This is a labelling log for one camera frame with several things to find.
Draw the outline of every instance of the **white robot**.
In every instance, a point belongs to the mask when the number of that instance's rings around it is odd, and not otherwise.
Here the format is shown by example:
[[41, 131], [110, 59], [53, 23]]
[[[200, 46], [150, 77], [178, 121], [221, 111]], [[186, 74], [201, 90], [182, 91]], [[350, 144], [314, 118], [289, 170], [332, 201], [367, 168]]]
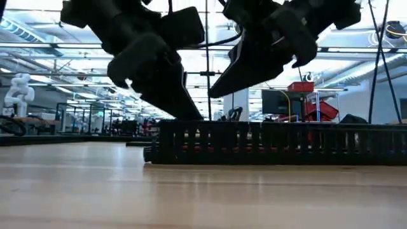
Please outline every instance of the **white robot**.
[[19, 73], [11, 80], [10, 90], [4, 98], [3, 115], [15, 115], [13, 105], [17, 104], [17, 116], [21, 118], [27, 116], [27, 102], [32, 102], [35, 95], [34, 89], [28, 87], [30, 79], [30, 74]]

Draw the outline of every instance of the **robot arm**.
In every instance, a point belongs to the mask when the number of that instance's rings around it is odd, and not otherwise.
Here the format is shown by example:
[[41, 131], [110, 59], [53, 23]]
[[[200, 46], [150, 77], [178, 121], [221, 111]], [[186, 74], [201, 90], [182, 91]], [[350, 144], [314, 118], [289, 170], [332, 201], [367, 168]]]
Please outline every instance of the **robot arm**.
[[[114, 55], [107, 74], [119, 87], [131, 87], [141, 99], [180, 120], [201, 120], [184, 86], [184, 69], [177, 50], [204, 41], [197, 9], [189, 7], [162, 17], [142, 0], [70, 0], [61, 21], [89, 26]], [[243, 28], [242, 39], [229, 53], [231, 64], [210, 89], [213, 98], [276, 78], [293, 55], [293, 67], [304, 66], [317, 54], [319, 33], [361, 19], [355, 0], [228, 0], [223, 14]]]

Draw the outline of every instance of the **table surface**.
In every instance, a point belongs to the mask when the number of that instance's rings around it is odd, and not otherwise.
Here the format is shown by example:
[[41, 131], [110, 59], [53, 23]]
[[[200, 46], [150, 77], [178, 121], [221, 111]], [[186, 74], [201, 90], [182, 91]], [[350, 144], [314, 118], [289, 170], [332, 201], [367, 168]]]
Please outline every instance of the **table surface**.
[[407, 227], [407, 169], [144, 165], [140, 148], [0, 148], [0, 228]]

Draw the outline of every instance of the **ceiling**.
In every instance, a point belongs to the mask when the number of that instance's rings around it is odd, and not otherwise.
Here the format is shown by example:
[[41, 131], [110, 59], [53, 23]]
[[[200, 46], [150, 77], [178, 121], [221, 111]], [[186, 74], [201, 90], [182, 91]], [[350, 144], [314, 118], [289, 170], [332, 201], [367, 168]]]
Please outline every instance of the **ceiling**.
[[[222, 14], [222, 6], [217, 0], [209, 1], [209, 42], [219, 41], [221, 39], [234, 36], [236, 33], [233, 29], [233, 22], [227, 20]], [[160, 11], [166, 14], [167, 4], [162, 4], [163, 0], [154, 0], [148, 8], [155, 11]], [[376, 20], [382, 21], [383, 7], [385, 1], [372, 0], [375, 7]], [[389, 19], [399, 20], [403, 25], [407, 25], [407, 16], [405, 16], [402, 7], [404, 0], [391, 0], [389, 7]], [[196, 6], [198, 11], [205, 11], [204, 0], [182, 0], [174, 1], [174, 10], [180, 10], [189, 6]], [[320, 40], [319, 46], [323, 47], [356, 47], [367, 48], [377, 47], [376, 40], [372, 38], [373, 24], [371, 15], [366, 7], [366, 1], [362, 1], [362, 21], [344, 31], [337, 31], [335, 27], [330, 27], [324, 31]], [[62, 8], [61, 0], [9, 0], [4, 14], [4, 20], [1, 23], [0, 37], [2, 42], [27, 42], [28, 35], [42, 43], [100, 43], [93, 32], [86, 27], [79, 29], [70, 25], [62, 24], [59, 26], [59, 14]], [[200, 13], [202, 22], [205, 22], [205, 14]], [[15, 26], [21, 29], [20, 32], [15, 32], [15, 29], [10, 29]], [[216, 73], [223, 72], [230, 63], [227, 58], [227, 52], [235, 44], [230, 43], [226, 46], [220, 46], [217, 50], [209, 52], [210, 71]], [[407, 42], [403, 39], [389, 40], [383, 42], [384, 48], [406, 48]], [[5, 48], [0, 44], [0, 65], [3, 69], [11, 72], [19, 71], [34, 71], [39, 75], [49, 73], [53, 70], [53, 76], [37, 77], [36, 83], [46, 80], [52, 80], [57, 83], [74, 83], [74, 84], [93, 84], [93, 85], [112, 85], [106, 75], [106, 67], [112, 56], [106, 54], [101, 49], [75, 48], [75, 46], [66, 46], [66, 48], [49, 49], [43, 48]], [[11, 56], [10, 52], [19, 54]], [[200, 76], [200, 71], [206, 71], [206, 54], [204, 50], [181, 50], [180, 56], [183, 59], [185, 71], [189, 72], [187, 80], [187, 88], [195, 101], [200, 112], [204, 116], [208, 116], [207, 104], [207, 88], [206, 78]], [[301, 68], [303, 73], [312, 73], [314, 80], [319, 87], [324, 87], [324, 82], [335, 82], [331, 87], [340, 85], [344, 87], [341, 81], [335, 79], [342, 76], [347, 71], [355, 71], [356, 67], [361, 64], [372, 64], [375, 59], [373, 53], [319, 53], [318, 57], [311, 61], [308, 65]], [[285, 66], [285, 71], [276, 79], [266, 83], [262, 83], [251, 88], [250, 112], [256, 113], [261, 109], [261, 97], [259, 87], [270, 86], [287, 86], [294, 81], [300, 80], [300, 75], [297, 69], [291, 69], [291, 64]], [[65, 74], [88, 74], [85, 82], [80, 81], [77, 77], [63, 76]], [[219, 75], [211, 77], [210, 81], [213, 84]], [[147, 113], [148, 115], [168, 118], [169, 116], [153, 106], [142, 102], [138, 99], [139, 95], [132, 91], [120, 90], [114, 88], [112, 91], [107, 91], [105, 87], [60, 87], [65, 88], [64, 93], [80, 96], [79, 93], [92, 94], [100, 99], [121, 99], [127, 102], [122, 104], [122, 108], [126, 112]], [[212, 100], [213, 112], [218, 112], [223, 108], [222, 99]]]

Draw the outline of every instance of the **wooden table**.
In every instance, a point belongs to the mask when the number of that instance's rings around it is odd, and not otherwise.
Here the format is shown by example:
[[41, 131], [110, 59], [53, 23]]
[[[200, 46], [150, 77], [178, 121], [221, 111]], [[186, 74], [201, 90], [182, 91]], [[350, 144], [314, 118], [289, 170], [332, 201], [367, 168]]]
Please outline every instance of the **wooden table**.
[[159, 166], [140, 148], [0, 148], [1, 229], [405, 229], [407, 168]]

